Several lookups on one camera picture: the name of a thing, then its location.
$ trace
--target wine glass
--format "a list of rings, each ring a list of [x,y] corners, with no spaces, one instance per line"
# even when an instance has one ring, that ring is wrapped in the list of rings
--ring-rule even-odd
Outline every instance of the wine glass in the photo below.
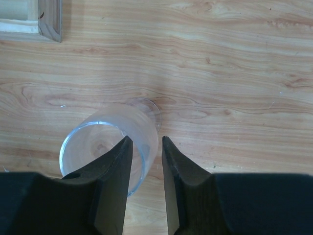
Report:
[[[104,107],[84,120],[64,140],[60,150],[62,175],[102,156],[127,135],[134,143],[128,189],[128,196],[132,195],[157,155],[161,122],[159,108],[146,98],[131,98],[125,104],[113,103]]]

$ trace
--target glass base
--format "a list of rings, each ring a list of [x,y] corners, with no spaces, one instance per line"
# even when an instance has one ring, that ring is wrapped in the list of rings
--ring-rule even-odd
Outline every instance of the glass base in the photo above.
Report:
[[[152,120],[156,126],[156,131],[159,132],[162,125],[161,111],[151,100],[143,97],[135,97],[128,99],[125,104],[131,105],[139,109]]]

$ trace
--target wooden box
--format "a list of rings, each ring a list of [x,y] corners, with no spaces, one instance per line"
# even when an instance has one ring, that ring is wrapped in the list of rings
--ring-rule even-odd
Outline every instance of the wooden box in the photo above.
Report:
[[[61,42],[62,0],[0,0],[0,40]]]

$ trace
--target clear glass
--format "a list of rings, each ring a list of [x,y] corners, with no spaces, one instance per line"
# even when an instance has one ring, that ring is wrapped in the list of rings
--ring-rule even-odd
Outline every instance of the clear glass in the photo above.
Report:
[[[157,131],[161,127],[158,107],[145,98],[112,104],[89,116],[64,140],[60,150],[63,176],[82,168],[111,150],[124,136],[134,142],[128,196],[146,177],[157,155]]]

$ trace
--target wood grain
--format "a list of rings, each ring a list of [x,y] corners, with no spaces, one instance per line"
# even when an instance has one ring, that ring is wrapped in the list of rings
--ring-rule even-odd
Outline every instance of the wood grain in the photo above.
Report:
[[[313,170],[313,0],[64,0],[63,42],[0,42],[0,168],[60,177],[66,135],[144,96],[210,172]],[[167,234],[161,146],[124,234]]]

